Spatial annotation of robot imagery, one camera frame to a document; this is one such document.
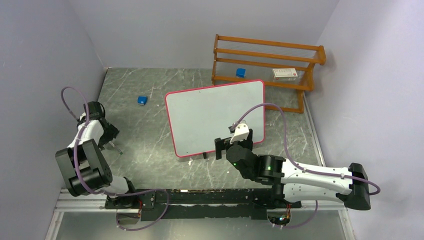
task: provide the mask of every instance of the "small white box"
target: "small white box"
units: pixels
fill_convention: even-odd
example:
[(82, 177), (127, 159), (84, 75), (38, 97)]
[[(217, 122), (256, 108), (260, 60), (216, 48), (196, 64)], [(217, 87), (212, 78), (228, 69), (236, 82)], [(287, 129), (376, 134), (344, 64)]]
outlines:
[(274, 68), (274, 81), (296, 81), (298, 79), (298, 73), (294, 68)]

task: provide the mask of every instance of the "table surface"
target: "table surface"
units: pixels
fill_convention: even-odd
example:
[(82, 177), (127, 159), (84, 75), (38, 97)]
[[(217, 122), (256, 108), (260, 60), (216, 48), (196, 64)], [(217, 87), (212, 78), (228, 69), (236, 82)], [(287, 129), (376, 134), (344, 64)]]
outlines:
[[(129, 178), (136, 188), (148, 189), (269, 187), (243, 179), (225, 155), (220, 160), (212, 153), (207, 159), (175, 155), (164, 97), (168, 92), (210, 86), (211, 75), (211, 69), (108, 69), (98, 101), (105, 107), (106, 119), (120, 130), (113, 142), (123, 154), (109, 145), (102, 151), (114, 175)], [(147, 104), (138, 105), (138, 96), (148, 96)], [(285, 107), (297, 104), (294, 91), (276, 87), (266, 87), (265, 99)], [(307, 116), (285, 115), (290, 155), (297, 162), (318, 165)], [(265, 118), (265, 140), (253, 152), (285, 157), (280, 113), (266, 110)]]

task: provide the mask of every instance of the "blue block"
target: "blue block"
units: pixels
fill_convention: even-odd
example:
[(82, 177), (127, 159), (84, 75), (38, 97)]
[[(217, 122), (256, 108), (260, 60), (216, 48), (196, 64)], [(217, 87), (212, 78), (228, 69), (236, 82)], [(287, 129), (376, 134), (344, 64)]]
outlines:
[(138, 96), (137, 103), (145, 105), (147, 103), (147, 96)]
[(246, 74), (246, 69), (244, 68), (237, 68), (237, 70), (235, 71), (235, 75), (239, 78), (244, 78)]

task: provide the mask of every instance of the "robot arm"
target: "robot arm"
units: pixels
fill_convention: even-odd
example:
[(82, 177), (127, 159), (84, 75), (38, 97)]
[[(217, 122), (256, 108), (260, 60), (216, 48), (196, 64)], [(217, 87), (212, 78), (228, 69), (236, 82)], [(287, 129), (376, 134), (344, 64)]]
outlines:
[(293, 165), (288, 159), (274, 155), (256, 155), (252, 152), (253, 131), (246, 122), (234, 129), (234, 135), (215, 139), (216, 159), (226, 159), (245, 179), (272, 186), (274, 201), (294, 203), (304, 200), (326, 200), (343, 203), (355, 210), (371, 209), (368, 185), (347, 177), (317, 175), (321, 173), (355, 176), (368, 179), (362, 165), (352, 163), (349, 167), (333, 168), (304, 163)]
[[(66, 188), (74, 197), (90, 194), (81, 185), (76, 174), (76, 167), (80, 169), (83, 180), (92, 190), (105, 190), (114, 194), (134, 193), (135, 188), (131, 181), (125, 177), (112, 175), (111, 169), (101, 153), (104, 145), (111, 143), (110, 141), (117, 137), (119, 130), (105, 119), (106, 114), (99, 102), (89, 102), (88, 112), (90, 121), (77, 146), (79, 165), (74, 166), (73, 151), (78, 134), (67, 148), (57, 151), (55, 155)], [(83, 128), (85, 121), (86, 115), (83, 113), (78, 121), (78, 132)], [(123, 208), (132, 206), (137, 200), (136, 197), (108, 196), (108, 198), (113, 199), (115, 205)]]

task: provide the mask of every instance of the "purple cable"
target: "purple cable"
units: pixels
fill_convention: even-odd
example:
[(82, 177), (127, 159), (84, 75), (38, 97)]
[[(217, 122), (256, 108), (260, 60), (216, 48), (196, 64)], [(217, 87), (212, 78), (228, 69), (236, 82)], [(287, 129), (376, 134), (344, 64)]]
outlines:
[(74, 114), (74, 112), (72, 112), (72, 110), (69, 108), (69, 106), (67, 105), (67, 103), (66, 103), (66, 101), (65, 101), (65, 98), (64, 98), (64, 91), (65, 91), (65, 89), (73, 89), (73, 90), (75, 90), (75, 91), (77, 91), (81, 96), (83, 96), (83, 94), (80, 92), (80, 91), (78, 91), (77, 89), (75, 89), (75, 88), (73, 88), (73, 87), (71, 87), (71, 86), (67, 86), (67, 87), (64, 87), (63, 89), (62, 89), (62, 91), (60, 91), (60, 98), (62, 98), (62, 103), (65, 105), (65, 107), (66, 107), (66, 109), (67, 109), (67, 111), (72, 115), (72, 117), (74, 118), (74, 119), (76, 119), (77, 121), (79, 121), (80, 119), (78, 119), (78, 117), (77, 116), (75, 116), (75, 114)]
[[(255, 110), (255, 109), (257, 109), (257, 108), (259, 108), (259, 107), (263, 107), (263, 106), (273, 106), (273, 107), (276, 107), (278, 110), (279, 110), (279, 112), (280, 112), (280, 114), (281, 114), (281, 117), (282, 117), (282, 122), (283, 122), (283, 124), (284, 124), (284, 134), (283, 134), (283, 136), (284, 136), (284, 151), (285, 151), (285, 154), (287, 155), (287, 158), (288, 158), (288, 160), (290, 161), (290, 163), (291, 164), (293, 164), (294, 166), (297, 166), (300, 170), (302, 170), (302, 171), (305, 171), (305, 172), (307, 172), (307, 173), (310, 173), (310, 174), (316, 174), (316, 175), (322, 175), (322, 176), (330, 176), (330, 177), (337, 177), (337, 178), (343, 178), (343, 176), (341, 175), (341, 174), (336, 174), (336, 173), (326, 173), (326, 172), (320, 172), (320, 171), (313, 171), (313, 170), (309, 170), (309, 169), (304, 169), (303, 167), (301, 167), (298, 163), (296, 163), (294, 160), (293, 160), (293, 158), (292, 158), (292, 156), (290, 156), (290, 153), (289, 153), (289, 150), (288, 150), (288, 148), (287, 148), (287, 123), (286, 123), (286, 117), (285, 117), (285, 115), (284, 115), (284, 112), (283, 112), (283, 110), (278, 106), (278, 105), (276, 105), (276, 104), (274, 104), (274, 103), (261, 103), (261, 104), (258, 104), (258, 105), (256, 105), (256, 106), (254, 106), (254, 107), (252, 107), (251, 109), (249, 109), (249, 110), (247, 110), (247, 112), (245, 112), (244, 114), (243, 114), (243, 116), (241, 116), (240, 117), (240, 119), (238, 120), (238, 121), (236, 121), (233, 125), (232, 125), (232, 129), (231, 130), (234, 130), (235, 128), (236, 128), (236, 126), (251, 112), (251, 111), (253, 111), (253, 110)], [(372, 182), (372, 181), (369, 181), (369, 180), (367, 180), (367, 179), (363, 179), (363, 178), (360, 178), (360, 177), (357, 177), (357, 176), (350, 176), (350, 175), (345, 175), (344, 176), (345, 178), (347, 178), (347, 179), (352, 179), (352, 180), (356, 180), (356, 181), (360, 181), (360, 182), (363, 182), (363, 183), (366, 183), (366, 184), (369, 184), (369, 185), (372, 185), (372, 186), (374, 186), (375, 188), (376, 188), (376, 191), (374, 191), (374, 192), (370, 192), (369, 193), (369, 195), (371, 196), (371, 195), (376, 195), (376, 194), (379, 194), (380, 192), (381, 192), (381, 189), (380, 189), (380, 187), (377, 185), (377, 184), (375, 184), (374, 182)]]
[(116, 222), (117, 222), (117, 225), (118, 225), (118, 227), (120, 228), (120, 229), (122, 229), (122, 230), (127, 230), (127, 231), (138, 231), (138, 230), (143, 230), (143, 229), (145, 229), (145, 228), (148, 228), (148, 227), (150, 227), (150, 226), (152, 226), (153, 224), (155, 224), (155, 223), (157, 223), (164, 215), (165, 215), (165, 213), (167, 212), (167, 210), (168, 210), (168, 206), (169, 206), (169, 204), (170, 204), (170, 195), (169, 195), (169, 193), (167, 192), (167, 191), (165, 191), (164, 189), (158, 189), (158, 188), (156, 188), (156, 189), (149, 189), (149, 190), (145, 190), (145, 191), (139, 191), (139, 192), (134, 192), (134, 193), (124, 193), (124, 194), (122, 194), (122, 193), (111, 193), (111, 192), (107, 192), (107, 191), (105, 191), (105, 190), (101, 190), (101, 191), (94, 191), (93, 189), (91, 189), (88, 185), (87, 185), (87, 183), (84, 181), (84, 179), (83, 179), (83, 176), (81, 175), (81, 171), (80, 171), (80, 168), (78, 167), (79, 166), (79, 164), (78, 164), (78, 151), (77, 151), (77, 149), (78, 149), (78, 144), (80, 143), (80, 139), (81, 139), (81, 136), (83, 135), (83, 132), (84, 132), (84, 130), (85, 130), (85, 128), (87, 127), (87, 125), (89, 124), (89, 122), (90, 122), (90, 114), (89, 114), (89, 105), (88, 105), (88, 103), (87, 103), (87, 99), (86, 99), (86, 97), (84, 96), (84, 94), (81, 92), (81, 91), (79, 91), (78, 89), (76, 89), (75, 87), (72, 87), (72, 86), (66, 86), (66, 87), (64, 87), (63, 89), (62, 89), (62, 91), (60, 92), (60, 97), (61, 97), (61, 99), (62, 99), (62, 102), (63, 102), (63, 104), (65, 105), (65, 107), (66, 107), (66, 109), (68, 110), (68, 112), (78, 121), (79, 119), (77, 118), (77, 116), (75, 116), (75, 114), (72, 112), (72, 110), (68, 107), (68, 105), (67, 105), (67, 103), (66, 103), (66, 101), (65, 101), (65, 98), (64, 98), (64, 91), (66, 90), (66, 89), (72, 89), (72, 90), (75, 90), (75, 91), (77, 91), (78, 93), (79, 93), (79, 95), (81, 95), (81, 97), (82, 97), (82, 99), (84, 100), (84, 105), (85, 105), (85, 123), (84, 123), (84, 125), (81, 127), (81, 129), (78, 131), (78, 134), (76, 135), (76, 139), (75, 139), (75, 145), (73, 146), (73, 163), (74, 163), (74, 166), (76, 166), (75, 167), (75, 172), (76, 172), (76, 176), (78, 177), (78, 180), (81, 182), (81, 185), (84, 187), (84, 189), (87, 191), (87, 192), (89, 192), (89, 193), (91, 193), (91, 194), (94, 194), (94, 195), (97, 195), (97, 194), (106, 194), (106, 195), (109, 195), (109, 196), (117, 196), (117, 197), (130, 197), (130, 196), (137, 196), (137, 195), (141, 195), (141, 194), (147, 194), (147, 193), (151, 193), (151, 192), (155, 192), (155, 191), (161, 191), (161, 192), (164, 192), (165, 194), (166, 194), (166, 206), (165, 206), (165, 209), (163, 210), (163, 212), (162, 212), (162, 214), (155, 220), (155, 221), (153, 221), (152, 223), (150, 223), (149, 225), (146, 225), (146, 226), (144, 226), (144, 227), (140, 227), (140, 228), (135, 228), (135, 229), (130, 229), (130, 228), (125, 228), (125, 227), (123, 227), (123, 226), (120, 226), (119, 225), (119, 222), (118, 222), (118, 217), (116, 217)]

